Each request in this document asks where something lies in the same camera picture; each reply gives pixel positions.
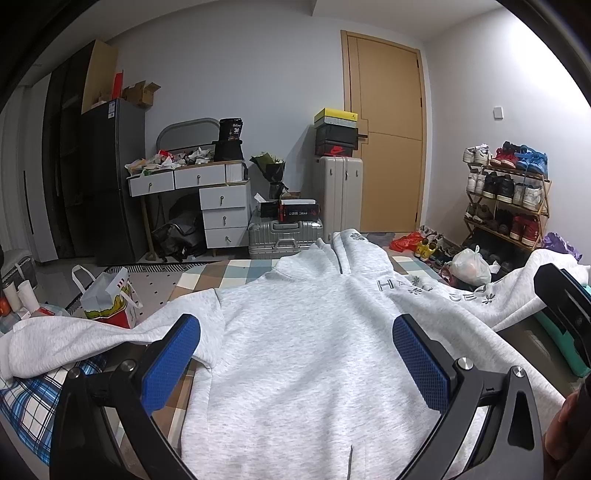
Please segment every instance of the red plastic bag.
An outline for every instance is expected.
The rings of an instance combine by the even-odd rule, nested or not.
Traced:
[[[397,240],[392,240],[390,242],[390,250],[396,250],[397,252],[404,252],[405,250],[414,251],[422,240],[423,236],[419,232],[413,232]]]

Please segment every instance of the paper bag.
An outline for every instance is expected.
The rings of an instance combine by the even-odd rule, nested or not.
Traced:
[[[88,289],[76,277],[78,270],[84,270],[92,278],[92,284]],[[72,280],[82,292],[80,304],[86,318],[98,322],[116,325],[122,328],[133,328],[137,322],[137,311],[142,308],[142,303],[133,301],[132,296],[138,295],[129,282],[129,272],[125,267],[119,270],[117,275],[101,273],[95,278],[92,273],[81,265],[72,268]]]

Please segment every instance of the white desk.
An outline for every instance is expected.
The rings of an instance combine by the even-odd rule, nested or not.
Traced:
[[[250,181],[244,180],[242,160],[205,163],[128,178],[132,197],[140,197],[150,254],[155,260],[154,243],[145,195],[199,187],[207,247],[248,246],[251,217]]]

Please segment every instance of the human hand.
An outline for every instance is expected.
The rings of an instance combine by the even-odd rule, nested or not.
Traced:
[[[554,480],[558,470],[569,454],[569,440],[566,424],[577,404],[579,390],[571,393],[564,401],[560,411],[554,416],[548,430],[542,438],[544,449],[544,480]]]

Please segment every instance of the black sneaker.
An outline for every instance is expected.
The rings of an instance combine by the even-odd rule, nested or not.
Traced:
[[[476,214],[472,219],[477,223],[486,223],[487,220],[492,219],[491,209],[488,208],[488,205],[478,205]]]
[[[499,177],[496,176],[496,172],[493,171],[488,173],[484,179],[484,189],[482,190],[482,194],[485,197],[490,199],[496,198],[496,189],[498,185]]]
[[[505,175],[499,179],[498,188],[496,190],[496,198],[505,203],[513,203],[513,195],[515,194],[515,182],[510,175]]]
[[[471,203],[470,205],[468,205],[468,208],[466,209],[466,213],[464,214],[464,216],[466,218],[472,219],[472,217],[474,217],[474,215],[476,214],[477,206],[477,203]]]

